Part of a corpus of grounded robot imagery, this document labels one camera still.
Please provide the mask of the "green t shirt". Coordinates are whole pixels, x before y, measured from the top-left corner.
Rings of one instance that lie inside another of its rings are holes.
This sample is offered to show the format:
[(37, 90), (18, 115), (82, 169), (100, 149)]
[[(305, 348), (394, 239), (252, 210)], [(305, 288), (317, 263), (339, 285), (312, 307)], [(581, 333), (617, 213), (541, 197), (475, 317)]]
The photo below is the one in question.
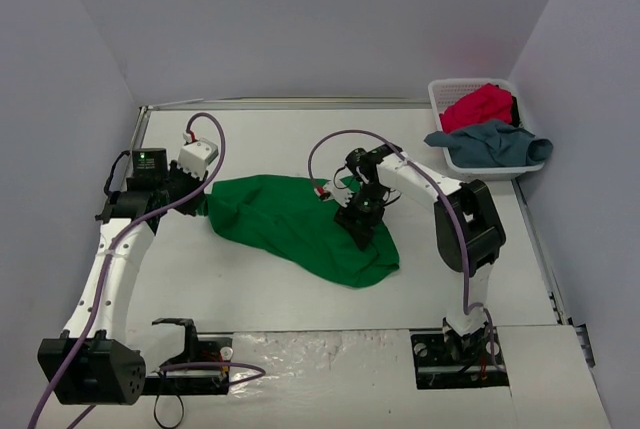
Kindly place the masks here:
[(334, 221), (339, 205), (323, 202), (302, 177), (262, 174), (222, 180), (198, 208), (220, 237), (298, 264), (351, 288), (378, 284), (400, 269), (400, 255), (383, 224), (363, 250)]

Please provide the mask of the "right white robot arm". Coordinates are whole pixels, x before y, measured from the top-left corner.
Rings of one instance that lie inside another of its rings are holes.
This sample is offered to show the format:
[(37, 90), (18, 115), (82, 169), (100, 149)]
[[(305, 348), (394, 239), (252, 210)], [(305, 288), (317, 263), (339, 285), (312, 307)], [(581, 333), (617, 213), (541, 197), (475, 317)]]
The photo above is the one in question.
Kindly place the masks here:
[(396, 193), (432, 211), (437, 251), (452, 271), (449, 305), (444, 317), (446, 355), (465, 362), (480, 346), (477, 332), (489, 323), (485, 312), (489, 277), (506, 232), (488, 186), (446, 177), (412, 160), (398, 147), (358, 148), (345, 159), (357, 189), (328, 182), (325, 196), (338, 203), (334, 216), (363, 250), (373, 240), (388, 204)]

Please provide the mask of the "grey-blue t shirt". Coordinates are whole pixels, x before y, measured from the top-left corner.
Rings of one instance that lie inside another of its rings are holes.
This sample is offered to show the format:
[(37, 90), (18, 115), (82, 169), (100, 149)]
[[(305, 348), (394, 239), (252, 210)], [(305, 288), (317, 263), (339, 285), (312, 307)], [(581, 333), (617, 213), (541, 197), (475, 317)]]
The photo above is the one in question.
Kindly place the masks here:
[(514, 127), (498, 119), (465, 126), (453, 132), (436, 131), (424, 142), (430, 147), (448, 151), (458, 168), (515, 168), (544, 164), (554, 146), (522, 127)]

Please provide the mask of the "pink-red t shirt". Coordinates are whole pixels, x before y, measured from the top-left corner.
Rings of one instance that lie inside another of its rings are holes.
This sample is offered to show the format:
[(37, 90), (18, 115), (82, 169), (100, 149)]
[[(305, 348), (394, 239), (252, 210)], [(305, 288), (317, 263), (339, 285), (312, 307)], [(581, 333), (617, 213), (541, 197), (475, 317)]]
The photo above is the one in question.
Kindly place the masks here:
[(440, 115), (442, 130), (451, 133), (492, 119), (511, 124), (512, 106), (513, 96), (508, 90), (494, 84), (484, 84), (450, 105)]

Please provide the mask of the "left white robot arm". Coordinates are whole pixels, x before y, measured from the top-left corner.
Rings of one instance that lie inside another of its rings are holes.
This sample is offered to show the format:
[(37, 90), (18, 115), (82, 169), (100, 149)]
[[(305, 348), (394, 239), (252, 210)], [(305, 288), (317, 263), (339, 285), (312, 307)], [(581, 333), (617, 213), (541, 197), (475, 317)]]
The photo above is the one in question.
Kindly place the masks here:
[(131, 153), (121, 191), (110, 191), (90, 275), (72, 316), (37, 359), (48, 390), (63, 405), (131, 405), (140, 397), (146, 363), (125, 343), (126, 320), (143, 259), (170, 210), (193, 215), (221, 168), (224, 151), (205, 140), (185, 144), (174, 160), (160, 148)]

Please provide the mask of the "white perforated plastic basket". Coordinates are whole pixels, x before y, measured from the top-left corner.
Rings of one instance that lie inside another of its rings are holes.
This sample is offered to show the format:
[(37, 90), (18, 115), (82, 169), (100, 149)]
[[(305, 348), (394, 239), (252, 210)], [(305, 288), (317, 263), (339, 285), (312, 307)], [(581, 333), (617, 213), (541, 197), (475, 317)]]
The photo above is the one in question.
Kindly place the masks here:
[[(487, 84), (509, 92), (512, 97), (519, 97), (516, 88), (502, 79), (448, 78), (431, 81), (428, 85), (428, 94), (437, 130), (444, 130), (443, 115), (450, 106)], [(483, 180), (509, 180), (525, 173), (539, 171), (544, 166), (544, 163), (541, 162), (539, 164), (506, 167), (475, 165), (466, 168), (454, 162), (452, 153), (447, 148), (444, 149), (444, 157), (450, 170), (467, 179), (477, 177)]]

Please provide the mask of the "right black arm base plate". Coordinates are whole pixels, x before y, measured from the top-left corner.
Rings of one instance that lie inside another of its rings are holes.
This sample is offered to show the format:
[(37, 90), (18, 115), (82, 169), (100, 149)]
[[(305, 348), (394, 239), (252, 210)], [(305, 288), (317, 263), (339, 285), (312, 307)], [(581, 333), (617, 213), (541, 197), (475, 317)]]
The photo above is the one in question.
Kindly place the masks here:
[(509, 386), (496, 332), (490, 340), (486, 330), (464, 338), (453, 331), (413, 331), (410, 341), (418, 390)]

